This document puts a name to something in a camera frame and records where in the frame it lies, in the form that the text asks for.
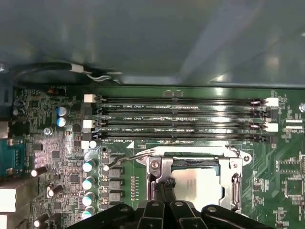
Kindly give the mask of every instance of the blue capacitor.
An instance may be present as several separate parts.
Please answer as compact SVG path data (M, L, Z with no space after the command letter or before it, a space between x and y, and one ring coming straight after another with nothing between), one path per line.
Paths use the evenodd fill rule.
M69 125L69 120L65 117L60 117L57 119L57 126L59 127L65 127L67 125Z
M58 116L62 117L62 116L68 115L70 113L70 111L67 107L60 106L57 108L56 113Z

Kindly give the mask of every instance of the green circuit board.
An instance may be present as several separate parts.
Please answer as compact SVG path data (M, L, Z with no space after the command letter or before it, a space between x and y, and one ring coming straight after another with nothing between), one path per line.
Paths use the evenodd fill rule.
M50 168L41 176L40 195L32 202L30 228L33 220L44 211L50 214L61 213L63 227L81 220L84 211L81 199L85 195L81 183L88 176L83 172L82 164L88 158L98 161L97 167L89 174L96 179L96 185L91 189L97 196L97 201L92 204L96 212L116 202L123 202L136 208L140 201L145 200L146 168L136 162L125 162L116 172L112 172L111 175L105 174L102 166L104 163L109 163L110 157L133 156L155 146L208 146L215 142L213 139L200 138L162 140L157 137L151 139L143 137L141 139L133 137L140 135L139 133L125 133L121 136L99 139L96 148L84 152L81 148L83 131L76 129L81 126L84 119L97 119L94 113L88 112L92 107L90 109L84 107L84 94L94 94L106 99L155 98L156 101L161 98L234 100L279 98L276 116L269 120L279 125L278 132L272 133L272 141L220 140L217 144L218 146L231 144L253 157L252 162L243 168L243 214L275 228L295 229L304 225L305 135L304 115L299 106L305 102L305 90L68 86L54 87L51 91L52 95L33 90L15 91L16 99L25 102L26 115L16 117L16 123L11 129L15 132L26 131L24 134L26 165L30 168L34 166ZM56 109L59 106L69 109L67 115L69 123L65 127L57 125ZM130 108L133 104L126 99L125 106ZM46 136L43 133L46 127L52 128L52 135ZM111 195L109 187L111 178L112 181L121 180L121 190L115 191L115 195ZM45 192L49 183L60 183L64 186L64 190L54 198L47 198Z

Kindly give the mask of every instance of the motherboard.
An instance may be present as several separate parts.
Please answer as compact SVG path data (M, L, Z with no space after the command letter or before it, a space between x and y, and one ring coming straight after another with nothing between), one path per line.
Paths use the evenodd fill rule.
M212 154L216 147L243 152L240 213L295 229L305 223L304 98L304 90L288 89L16 89L11 143L0 147L16 152L5 159L12 172L39 176L30 229L43 213L56 214L66 228L120 203L137 208L147 199L147 170L132 157L160 147L167 156L190 156L186 148L192 156L207 147ZM186 189L197 187L193 199L209 198L212 192L204 190L213 187L211 177L222 175L209 170L187 179L187 171L175 171Z

